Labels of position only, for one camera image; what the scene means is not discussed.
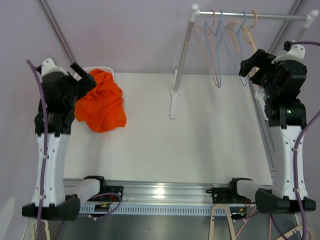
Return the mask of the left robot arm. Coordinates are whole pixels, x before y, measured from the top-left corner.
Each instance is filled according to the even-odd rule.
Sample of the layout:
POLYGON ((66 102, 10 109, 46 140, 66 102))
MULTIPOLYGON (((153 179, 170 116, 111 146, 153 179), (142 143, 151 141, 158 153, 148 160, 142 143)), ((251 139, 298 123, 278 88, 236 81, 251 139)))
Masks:
POLYGON ((27 61, 37 81, 40 100, 34 118, 38 144, 38 169, 34 194, 21 209, 24 217, 38 220, 74 221, 81 204, 107 197, 104 177, 87 176, 67 195, 64 167, 77 101, 96 87, 94 77, 76 62, 70 65, 80 79, 74 78, 47 57, 39 66, 27 61))

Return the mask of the beige plastic hanger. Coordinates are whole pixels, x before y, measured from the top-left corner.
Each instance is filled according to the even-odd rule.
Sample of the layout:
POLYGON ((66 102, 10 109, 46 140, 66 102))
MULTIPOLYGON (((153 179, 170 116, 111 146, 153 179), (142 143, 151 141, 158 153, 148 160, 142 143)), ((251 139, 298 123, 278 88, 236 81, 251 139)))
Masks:
MULTIPOLYGON (((253 52, 255 53, 256 50, 257 50, 257 45, 256 45, 256 42, 251 34, 251 29, 254 29, 257 25, 257 21, 258 21, 258 13, 255 9, 253 9, 251 11, 251 13, 253 14, 253 17, 254 17, 254 22, 253 24, 249 25, 249 26, 243 26, 243 29, 241 30, 241 34, 242 34, 242 37, 244 39, 244 41, 251 46, 253 52)), ((236 32, 238 31, 239 29, 239 24, 241 22, 239 21, 232 21, 230 23, 227 24, 226 26, 226 29, 228 31, 228 34, 232 40, 232 43, 240 57, 240 47, 239 47, 239 44, 238 44, 238 40, 237 40, 237 36, 236 36, 236 32)))

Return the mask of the pink wire hanger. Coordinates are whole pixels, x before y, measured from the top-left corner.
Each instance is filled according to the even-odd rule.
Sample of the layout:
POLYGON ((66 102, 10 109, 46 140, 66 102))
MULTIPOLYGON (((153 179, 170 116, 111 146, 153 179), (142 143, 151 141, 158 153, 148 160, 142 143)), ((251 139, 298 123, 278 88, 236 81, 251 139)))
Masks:
POLYGON ((205 22, 203 26, 200 26, 195 21, 192 30, 204 57, 205 66, 212 77, 214 85, 219 89, 222 87, 222 79, 220 73, 220 55, 216 45, 217 33, 214 32, 216 14, 214 9, 210 11, 213 16, 211 25, 205 22))

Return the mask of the orange t shirt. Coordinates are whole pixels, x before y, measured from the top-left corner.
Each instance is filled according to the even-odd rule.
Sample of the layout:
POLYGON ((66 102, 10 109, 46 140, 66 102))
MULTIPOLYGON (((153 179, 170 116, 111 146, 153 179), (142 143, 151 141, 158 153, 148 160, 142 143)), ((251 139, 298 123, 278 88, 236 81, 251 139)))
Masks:
POLYGON ((125 127, 127 117, 123 91, 115 82, 113 74, 99 68, 89 73, 96 81, 96 87, 76 102, 76 120, 85 122, 95 133, 125 127))

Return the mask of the lavender blue wire hanger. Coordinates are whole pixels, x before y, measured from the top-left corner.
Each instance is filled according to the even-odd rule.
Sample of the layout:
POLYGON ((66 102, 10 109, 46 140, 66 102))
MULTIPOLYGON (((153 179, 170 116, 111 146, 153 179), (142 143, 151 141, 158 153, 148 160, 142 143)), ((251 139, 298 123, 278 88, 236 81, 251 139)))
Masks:
MULTIPOLYGON (((246 13, 243 11, 243 21, 242 21, 242 23, 239 24, 239 29, 236 32, 237 42, 239 45, 239 56, 240 56, 241 60, 243 60, 243 57, 242 57, 242 44, 241 44, 241 40, 240 40, 240 33, 243 29, 245 22, 246 22, 246 13)), ((241 76, 239 77, 239 79, 240 79, 243 87, 246 87, 247 86, 247 79, 245 77, 241 77, 241 76)))

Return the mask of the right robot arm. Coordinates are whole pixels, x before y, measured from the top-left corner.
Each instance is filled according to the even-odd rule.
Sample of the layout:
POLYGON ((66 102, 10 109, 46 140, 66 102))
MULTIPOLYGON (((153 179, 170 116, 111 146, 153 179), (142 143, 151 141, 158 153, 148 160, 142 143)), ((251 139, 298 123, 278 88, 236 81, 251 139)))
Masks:
POLYGON ((240 63, 239 75, 250 78, 264 90, 264 112, 274 134, 275 177, 271 189, 250 178, 233 178, 227 196, 232 202, 252 200, 261 214, 294 214, 311 212, 316 202, 308 197, 304 178, 303 141, 307 130, 307 111, 298 95, 307 78, 304 55, 289 50, 274 56, 258 49, 240 63))

